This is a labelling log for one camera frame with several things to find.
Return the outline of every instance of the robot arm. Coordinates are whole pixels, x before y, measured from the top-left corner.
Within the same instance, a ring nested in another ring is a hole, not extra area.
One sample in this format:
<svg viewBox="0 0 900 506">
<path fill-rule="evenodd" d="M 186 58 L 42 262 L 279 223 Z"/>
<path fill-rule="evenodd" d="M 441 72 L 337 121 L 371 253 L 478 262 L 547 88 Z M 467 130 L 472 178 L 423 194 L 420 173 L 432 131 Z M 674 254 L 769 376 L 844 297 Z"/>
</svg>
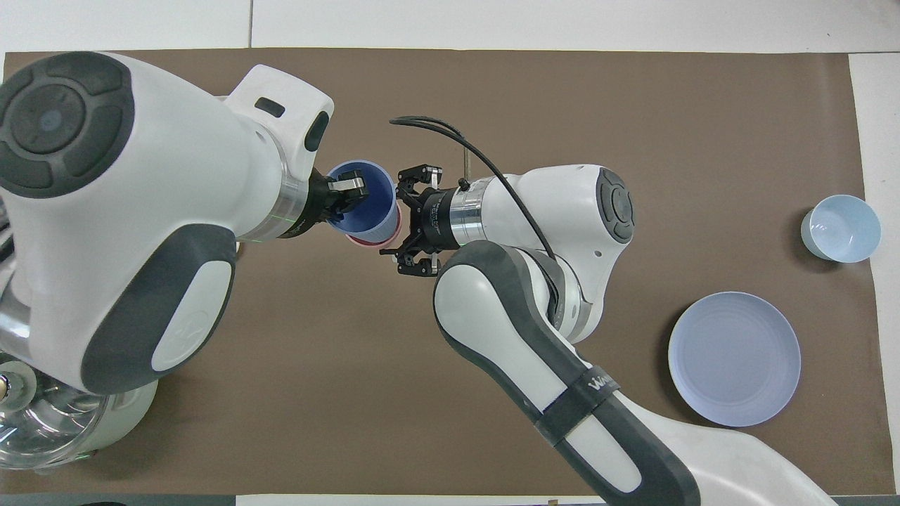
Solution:
<svg viewBox="0 0 900 506">
<path fill-rule="evenodd" d="M 113 54 L 10 77 L 0 196 L 18 265 L 0 313 L 29 331 L 0 328 L 0 348 L 99 394 L 182 365 L 228 301 L 236 240 L 294 237 L 365 198 L 361 177 L 337 190 L 312 168 L 333 110 L 263 66 L 224 103 Z"/>
<path fill-rule="evenodd" d="M 581 173 L 596 184 L 584 185 Z M 552 180 L 556 192 L 546 191 Z M 590 194 L 580 191 L 585 187 Z M 631 239 L 621 179 L 599 166 L 548 167 L 517 177 L 516 188 L 552 238 L 557 259 L 531 249 L 539 246 L 534 233 L 515 224 L 517 210 L 507 209 L 508 226 L 500 226 L 493 210 L 509 197 L 486 191 L 482 226 L 467 228 L 482 237 L 462 246 L 437 278 L 437 323 L 451 347 L 503 388 L 597 494 L 616 506 L 834 505 L 758 439 L 647 411 L 572 347 L 596 328 L 609 272 Z M 582 311 L 589 317 L 580 318 Z"/>
</svg>

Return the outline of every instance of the light blue bowl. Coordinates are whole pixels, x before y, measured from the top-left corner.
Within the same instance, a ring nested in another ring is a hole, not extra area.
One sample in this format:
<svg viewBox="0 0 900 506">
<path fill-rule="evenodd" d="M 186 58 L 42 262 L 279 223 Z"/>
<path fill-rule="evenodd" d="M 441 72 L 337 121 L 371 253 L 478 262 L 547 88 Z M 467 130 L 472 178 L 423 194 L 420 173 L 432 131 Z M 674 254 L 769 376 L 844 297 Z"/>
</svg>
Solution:
<svg viewBox="0 0 900 506">
<path fill-rule="evenodd" d="M 806 214 L 800 235 L 817 257 L 851 264 L 869 258 L 878 247 L 881 222 L 864 201 L 832 195 Z"/>
</svg>

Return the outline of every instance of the light blue plate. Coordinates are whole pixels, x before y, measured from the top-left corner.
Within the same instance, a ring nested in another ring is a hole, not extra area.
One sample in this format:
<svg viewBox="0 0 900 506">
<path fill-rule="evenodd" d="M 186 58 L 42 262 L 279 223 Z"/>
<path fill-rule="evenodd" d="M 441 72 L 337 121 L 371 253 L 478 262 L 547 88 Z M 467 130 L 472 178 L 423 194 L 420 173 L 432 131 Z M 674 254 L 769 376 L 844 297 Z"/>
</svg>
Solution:
<svg viewBox="0 0 900 506">
<path fill-rule="evenodd" d="M 679 393 L 704 418 L 729 427 L 768 420 L 800 380 L 800 345 L 772 304 L 743 292 L 693 303 L 675 324 L 669 369 Z"/>
</svg>

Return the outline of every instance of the brown mat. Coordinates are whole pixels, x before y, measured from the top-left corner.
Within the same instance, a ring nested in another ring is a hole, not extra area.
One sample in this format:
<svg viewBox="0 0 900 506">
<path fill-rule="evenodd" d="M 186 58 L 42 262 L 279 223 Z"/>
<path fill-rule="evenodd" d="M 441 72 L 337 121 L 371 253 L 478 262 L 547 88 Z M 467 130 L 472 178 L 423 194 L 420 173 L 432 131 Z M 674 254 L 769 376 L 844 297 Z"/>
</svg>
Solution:
<svg viewBox="0 0 900 506">
<path fill-rule="evenodd" d="M 845 55 L 130 54 L 216 95 L 256 63 L 308 80 L 337 105 L 324 170 L 428 162 L 450 185 L 461 151 L 388 125 L 401 114 L 447 119 L 508 172 L 613 168 L 635 198 L 637 233 L 584 356 L 647 408 L 703 423 L 669 378 L 672 325 L 706 294 L 757 294 L 790 320 L 804 363 L 794 400 L 747 432 L 829 493 L 894 492 L 869 263 L 818 260 L 798 234 L 821 198 L 863 196 Z M 39 56 L 8 55 L 6 75 Z M 446 345 L 432 286 L 324 225 L 247 248 L 217 336 L 160 382 L 132 434 L 52 476 L 0 474 L 0 491 L 591 493 Z"/>
</svg>

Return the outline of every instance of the black cable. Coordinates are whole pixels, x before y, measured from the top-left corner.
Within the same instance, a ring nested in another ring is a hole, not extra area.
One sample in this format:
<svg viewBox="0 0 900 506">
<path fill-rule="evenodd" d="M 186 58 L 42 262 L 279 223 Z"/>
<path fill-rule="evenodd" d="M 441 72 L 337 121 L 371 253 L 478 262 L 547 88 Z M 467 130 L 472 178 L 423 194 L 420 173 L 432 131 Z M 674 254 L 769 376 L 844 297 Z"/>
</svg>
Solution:
<svg viewBox="0 0 900 506">
<path fill-rule="evenodd" d="M 535 221 L 535 218 L 531 215 L 531 212 L 528 211 L 525 203 L 523 203 L 522 199 L 519 198 L 516 190 L 513 189 L 512 185 L 509 184 L 509 181 L 507 181 L 506 177 L 503 176 L 497 166 L 495 166 L 493 162 L 491 162 L 491 160 L 484 155 L 484 153 L 482 153 L 478 148 L 472 145 L 471 142 L 466 140 L 459 130 L 450 125 L 450 123 L 447 123 L 443 120 L 438 120 L 437 118 L 430 118 L 428 116 L 401 116 L 399 118 L 392 119 L 390 123 L 394 125 L 411 126 L 435 131 L 445 137 L 455 140 L 464 148 L 474 153 L 474 155 L 478 157 L 478 159 L 481 160 L 484 165 L 486 165 L 490 169 L 494 176 L 496 176 L 500 180 L 500 183 L 503 184 L 503 187 L 506 188 L 507 192 L 509 192 L 509 196 L 512 197 L 513 202 L 516 203 L 516 206 L 518 206 L 518 209 L 522 212 L 522 215 L 525 216 L 528 224 L 531 225 L 531 229 L 535 231 L 538 240 L 541 241 L 541 245 L 544 246 L 544 251 L 546 251 L 547 256 L 553 260 L 556 260 L 556 255 L 554 255 L 553 249 L 550 248 L 550 242 L 547 241 L 547 237 L 545 237 L 544 233 L 541 231 L 541 228 L 537 225 L 537 221 Z"/>
<path fill-rule="evenodd" d="M 465 139 L 465 136 L 461 131 L 459 131 L 459 129 L 440 118 L 432 118 L 431 116 L 400 116 L 399 118 L 394 118 L 393 120 L 391 120 L 391 124 L 400 124 L 396 123 L 395 121 L 436 123 L 443 127 L 446 127 L 448 130 L 458 135 L 460 139 Z"/>
</svg>

